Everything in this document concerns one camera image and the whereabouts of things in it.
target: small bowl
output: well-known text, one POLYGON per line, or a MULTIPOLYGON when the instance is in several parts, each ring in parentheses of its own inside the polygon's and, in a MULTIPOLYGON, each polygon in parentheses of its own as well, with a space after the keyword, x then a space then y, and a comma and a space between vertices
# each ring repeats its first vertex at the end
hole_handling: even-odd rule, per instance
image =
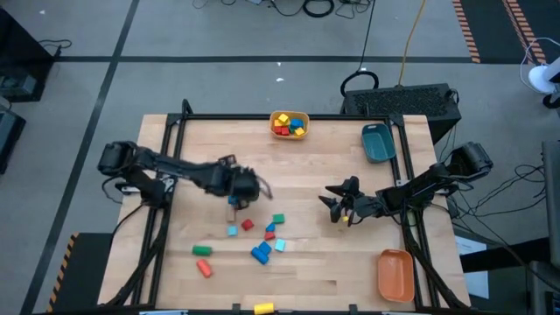
POLYGON ((393 137, 384 123, 365 125, 361 130, 361 141, 369 163, 385 162, 396 155, 393 137))
POLYGON ((277 137, 278 139, 303 140, 305 138, 305 136, 307 136, 307 134, 309 133, 309 116, 306 113, 301 113, 301 112, 292 112, 292 111, 287 111, 287 110, 277 110, 277 111, 273 112, 272 114, 270 114, 269 129, 270 129, 270 132, 272 133, 272 136, 277 137), (304 121, 304 131, 305 131, 305 133, 301 136, 294 136, 294 135, 279 136, 276 133, 274 133, 274 121, 275 121, 275 119, 278 119, 278 117, 281 114, 286 114, 290 119, 297 118, 297 119, 301 119, 302 121, 304 121))
POLYGON ((414 261, 398 249, 385 249, 377 262, 377 285, 381 296, 393 302, 410 302, 414 298, 414 261))

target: yellow bowl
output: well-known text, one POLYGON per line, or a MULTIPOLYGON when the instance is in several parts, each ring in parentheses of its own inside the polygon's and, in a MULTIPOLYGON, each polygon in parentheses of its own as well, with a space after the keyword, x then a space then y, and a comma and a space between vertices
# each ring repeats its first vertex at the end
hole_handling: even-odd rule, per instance
POLYGON ((286 110, 277 110, 270 114, 270 121, 269 121, 269 128, 272 136, 277 137, 278 139, 285 139, 285 140, 302 140, 307 133, 309 132, 309 116, 306 113, 301 112, 292 112, 286 110), (286 114, 290 119, 301 119, 304 121, 304 134, 301 136, 289 135, 289 136, 279 136, 274 132, 274 121, 278 119, 281 114, 286 114))

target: wooden table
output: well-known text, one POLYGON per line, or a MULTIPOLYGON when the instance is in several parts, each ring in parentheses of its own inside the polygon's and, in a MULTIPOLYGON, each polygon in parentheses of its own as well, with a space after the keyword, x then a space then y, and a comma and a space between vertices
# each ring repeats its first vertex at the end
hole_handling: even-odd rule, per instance
MULTIPOLYGON (((390 218, 365 219, 348 228, 332 224, 329 211, 318 199, 331 196, 324 186, 340 185, 352 175, 360 189, 374 194, 393 185, 390 163, 370 164, 361 145, 363 121, 311 121, 303 141, 278 140, 270 135, 268 121, 188 121, 182 158, 213 161, 235 154, 242 165, 253 167, 266 179, 273 200, 260 198, 237 214, 237 223, 250 218, 255 227, 228 237, 225 199, 205 195, 192 183, 180 180, 171 212, 157 308, 242 309, 274 302, 278 309, 360 311, 413 310, 413 303, 392 303, 377 290, 376 262, 384 249, 404 249, 401 229, 390 218), (285 214, 276 236, 287 242, 285 252, 270 254, 262 266, 250 250, 263 241, 272 214, 285 214), (194 244, 212 246, 208 257, 214 275, 205 279, 191 254, 194 244)), ((405 116, 415 174, 436 162, 425 116, 405 116)), ((159 151, 165 115, 146 115, 138 144, 159 151)), ((406 178, 398 130, 394 128, 399 169, 406 178)), ((139 203, 125 197, 119 220, 139 203)), ((445 199, 434 203, 445 206, 445 199)), ((137 266, 147 211, 131 217, 119 230, 108 259, 99 302, 111 299, 137 266)), ((459 262, 452 224, 447 212, 428 208, 424 225, 433 265, 460 300, 470 304, 459 262)), ((424 270, 419 267, 423 304, 430 305, 424 270)), ((147 301, 151 271, 145 275, 142 301, 147 301)))

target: concrete floor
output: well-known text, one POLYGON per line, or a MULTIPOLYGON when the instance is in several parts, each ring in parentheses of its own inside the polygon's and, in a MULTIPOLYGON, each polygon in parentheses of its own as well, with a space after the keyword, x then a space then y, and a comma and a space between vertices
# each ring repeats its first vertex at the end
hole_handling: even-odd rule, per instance
MULTIPOLYGON (((13 0, 4 8, 36 39, 71 39, 65 56, 111 56, 127 12, 137 0, 13 0)), ((284 11, 298 2, 277 1, 284 11)), ((400 56, 420 2, 378 0, 367 49, 368 56, 400 56)), ((122 49, 123 56, 359 56, 368 15, 354 20, 331 15, 313 19, 304 14, 279 16, 266 3, 238 0, 224 6, 210 0, 195 10, 190 0, 141 0, 122 49)), ((451 0, 428 0, 411 42, 410 56, 468 57, 466 43, 451 0)), ((68 237, 76 231, 110 232, 118 206, 104 198, 103 176, 95 169, 105 143, 135 140, 145 114, 180 111, 187 98, 198 113, 269 113, 294 109, 337 113, 340 83, 358 66, 355 62, 121 62, 116 66, 85 164, 66 220, 48 266, 35 312, 45 310, 68 237)), ((399 64, 365 64, 392 87, 399 64)), ((60 62, 51 71, 43 99, 14 104, 27 120, 6 174, 0 178, 0 305, 19 313, 39 257, 46 244, 97 102, 106 62, 60 62)), ((492 173, 465 196, 473 203, 503 180, 518 164, 541 163, 540 142, 557 139, 560 118, 540 104, 541 96, 526 89, 517 66, 411 63, 404 85, 447 82, 460 93, 463 120, 456 144, 481 142, 492 160, 492 173)), ((356 80, 348 88, 368 88, 356 80)), ((445 141, 437 145, 441 151, 445 141)), ((479 212, 514 209, 533 202, 541 184, 520 182, 479 212)), ((485 218, 508 242, 545 236, 544 204, 531 210, 485 218)), ((476 231, 488 233, 467 220, 476 231)))

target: white paper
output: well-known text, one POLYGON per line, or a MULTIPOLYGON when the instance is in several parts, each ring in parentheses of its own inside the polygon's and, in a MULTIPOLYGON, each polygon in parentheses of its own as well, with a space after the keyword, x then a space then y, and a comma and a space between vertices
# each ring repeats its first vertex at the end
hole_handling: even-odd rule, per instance
MULTIPOLYGON (((486 250, 487 245, 478 241, 467 240, 463 237, 455 236, 459 255, 476 253, 486 250)), ((465 274, 466 288, 469 294, 481 298, 490 298, 488 291, 488 271, 471 272, 465 274)))

